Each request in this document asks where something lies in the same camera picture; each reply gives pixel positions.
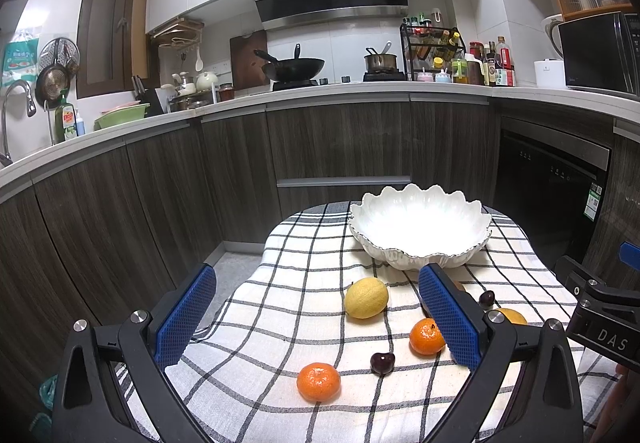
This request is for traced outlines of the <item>black microwave oven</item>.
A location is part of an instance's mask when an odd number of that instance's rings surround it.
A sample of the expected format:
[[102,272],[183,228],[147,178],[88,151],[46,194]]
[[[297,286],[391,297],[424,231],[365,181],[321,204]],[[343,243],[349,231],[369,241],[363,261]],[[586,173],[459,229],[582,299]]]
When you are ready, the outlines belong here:
[[602,13],[559,25],[565,85],[639,99],[639,14]]

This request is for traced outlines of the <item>red cap sauce bottle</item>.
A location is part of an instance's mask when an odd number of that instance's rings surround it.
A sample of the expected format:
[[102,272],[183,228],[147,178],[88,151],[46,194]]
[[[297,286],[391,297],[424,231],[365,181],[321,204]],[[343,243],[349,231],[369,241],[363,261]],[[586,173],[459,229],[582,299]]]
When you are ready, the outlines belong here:
[[497,81],[500,87],[515,86],[514,64],[511,56],[511,50],[506,44],[506,38],[498,37],[497,44]]

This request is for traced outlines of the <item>white electric kettle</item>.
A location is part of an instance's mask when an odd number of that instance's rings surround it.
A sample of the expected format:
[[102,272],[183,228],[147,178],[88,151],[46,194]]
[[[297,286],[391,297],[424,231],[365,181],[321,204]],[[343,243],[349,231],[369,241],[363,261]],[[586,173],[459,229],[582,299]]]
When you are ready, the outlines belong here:
[[562,41],[560,35],[560,25],[564,23],[561,13],[549,15],[541,21],[541,27],[547,35],[552,49],[560,59],[563,57]]

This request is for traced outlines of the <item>yellow mango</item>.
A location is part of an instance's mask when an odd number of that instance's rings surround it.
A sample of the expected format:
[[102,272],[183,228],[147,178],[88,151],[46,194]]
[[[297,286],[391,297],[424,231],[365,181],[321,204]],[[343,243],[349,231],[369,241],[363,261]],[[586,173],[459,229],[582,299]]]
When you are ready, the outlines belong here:
[[513,325],[526,326],[528,324],[525,316],[516,310],[509,309],[508,307],[499,307],[498,312],[502,313],[504,317]]

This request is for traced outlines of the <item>steel saucepan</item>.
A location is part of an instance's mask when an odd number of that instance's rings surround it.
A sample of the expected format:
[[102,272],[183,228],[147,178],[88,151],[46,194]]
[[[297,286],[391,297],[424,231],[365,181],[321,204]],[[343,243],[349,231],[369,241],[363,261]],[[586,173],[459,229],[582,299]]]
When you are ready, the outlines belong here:
[[395,73],[397,72],[397,56],[390,53],[392,43],[387,41],[381,52],[375,48],[367,47],[364,56],[368,74]]

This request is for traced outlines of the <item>yellow lemon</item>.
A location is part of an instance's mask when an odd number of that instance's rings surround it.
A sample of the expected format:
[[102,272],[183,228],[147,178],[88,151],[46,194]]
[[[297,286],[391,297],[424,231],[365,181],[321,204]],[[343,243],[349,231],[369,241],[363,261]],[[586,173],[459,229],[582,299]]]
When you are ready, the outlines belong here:
[[353,319],[371,319],[388,304],[386,285],[376,277],[361,278],[347,290],[344,308]]

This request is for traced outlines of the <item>wooden cutting board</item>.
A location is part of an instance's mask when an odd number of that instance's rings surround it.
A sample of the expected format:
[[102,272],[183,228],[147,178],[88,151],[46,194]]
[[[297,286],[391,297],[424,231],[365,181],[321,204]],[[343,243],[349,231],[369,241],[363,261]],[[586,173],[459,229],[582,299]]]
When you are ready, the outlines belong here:
[[270,81],[262,71],[265,61],[255,54],[255,50],[267,50],[266,32],[256,30],[247,36],[232,37],[229,44],[232,82],[235,90],[269,86]]

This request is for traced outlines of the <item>white scalloped ceramic bowl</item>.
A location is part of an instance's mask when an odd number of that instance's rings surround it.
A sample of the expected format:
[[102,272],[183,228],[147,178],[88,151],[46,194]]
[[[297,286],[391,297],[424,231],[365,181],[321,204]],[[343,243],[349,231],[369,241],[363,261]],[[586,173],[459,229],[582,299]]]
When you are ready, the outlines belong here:
[[364,194],[349,206],[348,226],[371,258],[408,271],[430,263],[461,267],[488,243],[490,223],[482,203],[469,202],[461,191],[409,183]]

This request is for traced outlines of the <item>green dish basin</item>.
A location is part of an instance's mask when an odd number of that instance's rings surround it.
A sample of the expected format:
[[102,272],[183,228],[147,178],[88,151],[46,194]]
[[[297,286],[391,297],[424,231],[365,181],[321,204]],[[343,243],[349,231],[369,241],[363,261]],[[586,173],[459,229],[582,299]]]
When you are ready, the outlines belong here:
[[126,124],[127,122],[135,122],[143,119],[148,109],[148,103],[132,103],[130,105],[119,106],[111,111],[103,113],[94,121],[94,130],[103,130],[106,128]]

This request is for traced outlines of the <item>orange mandarin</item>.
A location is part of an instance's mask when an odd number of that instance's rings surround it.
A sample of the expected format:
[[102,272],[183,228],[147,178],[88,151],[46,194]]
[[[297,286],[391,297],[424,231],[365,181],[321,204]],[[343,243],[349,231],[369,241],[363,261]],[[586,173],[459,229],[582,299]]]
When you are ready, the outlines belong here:
[[446,341],[434,319],[427,317],[412,327],[409,345],[416,354],[433,356],[446,347]]
[[304,366],[296,378],[298,393],[311,403],[332,400],[341,385],[340,373],[332,365],[320,362]]

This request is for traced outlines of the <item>white teapot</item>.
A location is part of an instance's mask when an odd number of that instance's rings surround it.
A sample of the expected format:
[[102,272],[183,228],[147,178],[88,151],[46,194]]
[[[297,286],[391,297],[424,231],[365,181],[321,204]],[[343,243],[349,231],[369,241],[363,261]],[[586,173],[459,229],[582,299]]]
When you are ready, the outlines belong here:
[[212,90],[218,84],[218,77],[210,70],[204,70],[195,79],[195,87],[198,91]]

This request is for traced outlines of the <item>hanging frying pan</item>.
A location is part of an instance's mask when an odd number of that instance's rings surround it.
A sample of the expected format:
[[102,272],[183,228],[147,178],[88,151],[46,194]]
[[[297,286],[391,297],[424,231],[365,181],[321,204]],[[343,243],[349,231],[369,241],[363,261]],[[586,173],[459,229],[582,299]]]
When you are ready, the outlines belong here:
[[70,75],[66,67],[52,64],[41,70],[36,81],[35,98],[42,108],[54,108],[61,104],[70,91]]

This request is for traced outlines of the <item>black wok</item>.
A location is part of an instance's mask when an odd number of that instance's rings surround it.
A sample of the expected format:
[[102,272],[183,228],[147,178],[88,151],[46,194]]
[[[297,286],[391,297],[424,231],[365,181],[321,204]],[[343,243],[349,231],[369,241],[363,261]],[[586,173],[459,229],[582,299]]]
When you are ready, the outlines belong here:
[[267,51],[255,49],[254,55],[265,61],[262,72],[272,82],[298,82],[311,80],[321,72],[325,60],[302,58],[302,46],[296,44],[292,59],[279,60]]

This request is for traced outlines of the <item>dark cherry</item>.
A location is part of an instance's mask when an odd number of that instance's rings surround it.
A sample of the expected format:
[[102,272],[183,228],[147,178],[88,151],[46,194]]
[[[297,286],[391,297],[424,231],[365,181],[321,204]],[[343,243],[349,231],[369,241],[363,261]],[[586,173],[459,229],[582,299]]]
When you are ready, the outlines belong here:
[[395,368],[396,357],[393,352],[376,352],[370,357],[370,368],[378,377],[389,375]]
[[485,310],[491,310],[495,304],[495,293],[492,290],[485,290],[478,298],[478,304]]

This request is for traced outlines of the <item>chrome kitchen faucet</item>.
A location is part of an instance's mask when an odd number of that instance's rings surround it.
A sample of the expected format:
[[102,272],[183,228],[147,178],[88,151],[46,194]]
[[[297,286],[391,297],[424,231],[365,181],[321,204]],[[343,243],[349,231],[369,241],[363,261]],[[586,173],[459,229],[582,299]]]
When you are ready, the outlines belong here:
[[37,113],[32,84],[24,79],[12,81],[1,96],[1,167],[13,164],[10,151],[10,128],[8,117],[14,122],[30,118]]

